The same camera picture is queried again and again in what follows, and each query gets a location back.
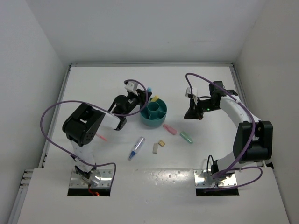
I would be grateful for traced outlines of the yellow highlighter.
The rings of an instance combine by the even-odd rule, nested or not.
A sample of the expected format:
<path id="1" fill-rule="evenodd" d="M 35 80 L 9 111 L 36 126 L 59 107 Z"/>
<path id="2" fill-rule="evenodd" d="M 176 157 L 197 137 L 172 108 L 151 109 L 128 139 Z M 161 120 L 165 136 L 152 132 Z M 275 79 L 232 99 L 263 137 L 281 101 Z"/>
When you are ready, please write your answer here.
<path id="1" fill-rule="evenodd" d="M 157 95 L 155 95 L 152 99 L 151 102 L 156 102 L 159 99 L 159 97 Z"/>

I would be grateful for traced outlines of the green highlighter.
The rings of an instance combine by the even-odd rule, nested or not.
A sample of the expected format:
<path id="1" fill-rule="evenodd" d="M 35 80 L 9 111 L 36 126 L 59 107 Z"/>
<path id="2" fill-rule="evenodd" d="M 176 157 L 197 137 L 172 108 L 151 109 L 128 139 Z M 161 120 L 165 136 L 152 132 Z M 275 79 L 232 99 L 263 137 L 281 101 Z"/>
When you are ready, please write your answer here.
<path id="1" fill-rule="evenodd" d="M 192 138 L 185 132 L 185 131 L 181 131 L 179 134 L 185 141 L 187 141 L 189 144 L 193 143 Z"/>

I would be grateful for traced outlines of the pink highlighter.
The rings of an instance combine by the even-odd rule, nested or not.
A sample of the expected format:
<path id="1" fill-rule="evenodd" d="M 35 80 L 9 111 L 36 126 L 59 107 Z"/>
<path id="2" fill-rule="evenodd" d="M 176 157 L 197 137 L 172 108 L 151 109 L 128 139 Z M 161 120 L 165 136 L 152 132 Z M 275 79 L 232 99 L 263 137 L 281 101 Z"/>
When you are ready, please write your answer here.
<path id="1" fill-rule="evenodd" d="M 171 133 L 172 135 L 176 135 L 177 134 L 177 130 L 174 129 L 173 127 L 167 125 L 167 124 L 163 124 L 163 128 L 168 131 L 169 133 Z"/>

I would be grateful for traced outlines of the clear spray bottle blue cap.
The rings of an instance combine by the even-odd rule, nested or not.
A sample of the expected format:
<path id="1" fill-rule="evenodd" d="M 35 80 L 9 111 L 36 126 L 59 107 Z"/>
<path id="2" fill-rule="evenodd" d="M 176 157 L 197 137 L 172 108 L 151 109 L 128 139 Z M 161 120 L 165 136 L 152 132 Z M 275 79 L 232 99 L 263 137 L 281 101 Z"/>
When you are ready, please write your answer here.
<path id="1" fill-rule="evenodd" d="M 140 151 L 142 148 L 143 144 L 145 143 L 145 138 L 144 137 L 139 137 L 139 139 L 136 141 L 134 146 L 132 147 L 130 154 L 128 156 L 128 160 L 132 160 L 132 158 Z"/>

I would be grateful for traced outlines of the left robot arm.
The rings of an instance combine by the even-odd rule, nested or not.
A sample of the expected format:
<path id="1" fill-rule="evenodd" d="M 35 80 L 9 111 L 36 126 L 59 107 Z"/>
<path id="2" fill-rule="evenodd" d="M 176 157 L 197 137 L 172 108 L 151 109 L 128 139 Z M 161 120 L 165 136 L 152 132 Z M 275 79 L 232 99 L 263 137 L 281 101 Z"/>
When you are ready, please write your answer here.
<path id="1" fill-rule="evenodd" d="M 82 181 L 96 183 L 96 162 L 90 142 L 100 126 L 119 131 L 126 122 L 126 117 L 138 105 L 143 106 L 152 95 L 151 88 L 146 91 L 137 89 L 125 95 L 117 96 L 107 112 L 95 109 L 87 103 L 81 105 L 64 122 L 62 130 L 71 142 L 75 161 L 75 171 Z"/>

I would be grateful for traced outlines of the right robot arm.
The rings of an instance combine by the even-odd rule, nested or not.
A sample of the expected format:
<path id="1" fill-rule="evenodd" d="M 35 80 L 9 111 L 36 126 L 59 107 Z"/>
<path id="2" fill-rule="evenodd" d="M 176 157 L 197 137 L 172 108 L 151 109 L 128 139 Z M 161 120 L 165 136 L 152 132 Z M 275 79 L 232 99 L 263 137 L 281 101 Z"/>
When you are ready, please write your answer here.
<path id="1" fill-rule="evenodd" d="M 253 115 L 240 101 L 235 90 L 226 90 L 221 81 L 209 84 L 210 96 L 202 100 L 197 91 L 188 87 L 186 97 L 190 99 L 185 119 L 201 120 L 204 113 L 223 110 L 237 128 L 232 152 L 217 159 L 211 166 L 213 178 L 223 177 L 253 162 L 272 157 L 273 125 Z"/>

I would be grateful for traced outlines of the teal round desk organizer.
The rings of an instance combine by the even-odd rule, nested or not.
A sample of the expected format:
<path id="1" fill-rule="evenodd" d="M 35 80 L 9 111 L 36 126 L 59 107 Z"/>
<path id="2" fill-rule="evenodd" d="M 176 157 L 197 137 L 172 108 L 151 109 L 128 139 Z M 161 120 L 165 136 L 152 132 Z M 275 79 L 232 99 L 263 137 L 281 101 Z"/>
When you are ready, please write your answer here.
<path id="1" fill-rule="evenodd" d="M 141 122 L 149 127 L 159 127 L 165 121 L 167 106 L 161 99 L 150 101 L 140 112 Z"/>

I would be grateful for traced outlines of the yellow eraser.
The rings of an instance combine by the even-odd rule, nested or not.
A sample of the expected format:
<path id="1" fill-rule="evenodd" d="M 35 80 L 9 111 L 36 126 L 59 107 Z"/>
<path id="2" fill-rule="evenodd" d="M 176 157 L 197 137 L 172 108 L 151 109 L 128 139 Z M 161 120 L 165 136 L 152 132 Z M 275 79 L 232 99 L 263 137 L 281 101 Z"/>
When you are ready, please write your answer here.
<path id="1" fill-rule="evenodd" d="M 158 144 L 159 144 L 161 147 L 163 147 L 163 146 L 165 145 L 165 142 L 162 141 L 162 140 L 159 140 L 159 141 L 158 141 Z"/>

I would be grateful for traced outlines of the grey eraser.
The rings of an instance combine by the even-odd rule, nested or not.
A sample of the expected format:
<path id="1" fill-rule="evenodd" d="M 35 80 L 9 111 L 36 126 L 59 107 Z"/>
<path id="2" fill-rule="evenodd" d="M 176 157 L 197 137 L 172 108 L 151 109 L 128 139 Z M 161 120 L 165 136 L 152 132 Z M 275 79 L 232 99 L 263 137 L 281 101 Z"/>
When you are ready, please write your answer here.
<path id="1" fill-rule="evenodd" d="M 157 154 L 157 152 L 158 152 L 158 143 L 154 143 L 152 153 Z"/>

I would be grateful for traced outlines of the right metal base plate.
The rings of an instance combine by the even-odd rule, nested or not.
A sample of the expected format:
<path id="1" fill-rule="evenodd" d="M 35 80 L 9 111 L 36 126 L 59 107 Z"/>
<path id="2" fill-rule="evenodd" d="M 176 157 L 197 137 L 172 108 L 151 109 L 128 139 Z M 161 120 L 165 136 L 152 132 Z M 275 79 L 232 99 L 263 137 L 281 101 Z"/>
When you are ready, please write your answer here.
<path id="1" fill-rule="evenodd" d="M 234 173 L 216 179 L 209 175 L 205 169 L 194 169 L 193 173 L 197 189 L 229 188 L 237 186 L 237 180 Z"/>

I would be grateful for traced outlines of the metal base plate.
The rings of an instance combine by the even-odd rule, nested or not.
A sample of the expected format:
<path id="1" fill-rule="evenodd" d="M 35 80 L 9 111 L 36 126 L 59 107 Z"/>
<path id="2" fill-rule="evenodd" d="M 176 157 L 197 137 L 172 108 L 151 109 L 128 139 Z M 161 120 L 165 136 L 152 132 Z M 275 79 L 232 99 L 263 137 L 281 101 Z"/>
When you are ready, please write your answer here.
<path id="1" fill-rule="evenodd" d="M 112 177 L 112 169 L 93 170 L 89 178 L 82 177 L 80 174 L 76 173 L 75 169 L 73 169 L 69 182 L 69 188 L 87 189 L 90 185 L 92 189 L 107 189 L 111 187 Z"/>
<path id="2" fill-rule="evenodd" d="M 205 169 L 194 169 L 193 173 L 197 189 L 229 188 L 237 186 L 237 180 L 234 173 L 216 179 L 209 175 Z"/>

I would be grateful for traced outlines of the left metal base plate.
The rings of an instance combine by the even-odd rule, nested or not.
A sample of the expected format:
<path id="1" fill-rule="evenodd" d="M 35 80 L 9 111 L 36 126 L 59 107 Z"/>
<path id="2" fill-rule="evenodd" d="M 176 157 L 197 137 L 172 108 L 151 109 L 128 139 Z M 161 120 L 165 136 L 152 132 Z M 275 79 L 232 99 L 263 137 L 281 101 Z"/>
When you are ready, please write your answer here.
<path id="1" fill-rule="evenodd" d="M 69 188 L 87 189 L 90 185 L 92 189 L 107 189 L 111 187 L 112 177 L 112 169 L 93 170 L 89 178 L 82 177 L 80 174 L 76 173 L 75 169 L 73 169 L 69 182 Z"/>

